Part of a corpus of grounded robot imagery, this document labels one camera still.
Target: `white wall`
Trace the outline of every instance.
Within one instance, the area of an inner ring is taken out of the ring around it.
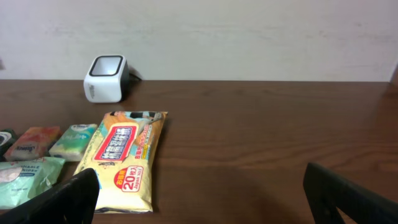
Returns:
[[[388,81],[397,0],[0,0],[0,78]]]

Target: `mint green tissue pack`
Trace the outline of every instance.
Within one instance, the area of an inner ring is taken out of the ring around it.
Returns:
[[[96,124],[71,125],[49,150],[50,155],[66,161],[80,161],[96,129]]]
[[[0,162],[0,209],[14,208],[50,189],[64,163],[55,157]]]

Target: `wood grain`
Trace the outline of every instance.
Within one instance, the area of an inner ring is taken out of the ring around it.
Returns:
[[[398,89],[388,83],[144,81],[121,103],[92,104],[82,81],[7,80],[0,104],[0,128],[19,134],[169,111],[155,212],[94,223],[313,223],[302,189],[310,161],[398,201]]]

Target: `plastic wrapper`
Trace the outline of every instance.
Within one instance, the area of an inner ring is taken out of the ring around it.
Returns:
[[[14,208],[51,188],[64,162],[54,157],[0,162],[0,209]]]
[[[12,129],[0,131],[0,162],[5,161],[4,153],[17,141],[18,137]]]
[[[29,128],[4,154],[7,161],[28,161],[49,156],[60,136],[60,127]]]
[[[91,139],[75,173],[98,176],[97,213],[151,212],[151,166],[166,112],[112,112]]]
[[[70,126],[49,150],[50,155],[67,161],[80,161],[96,128],[96,124]]]

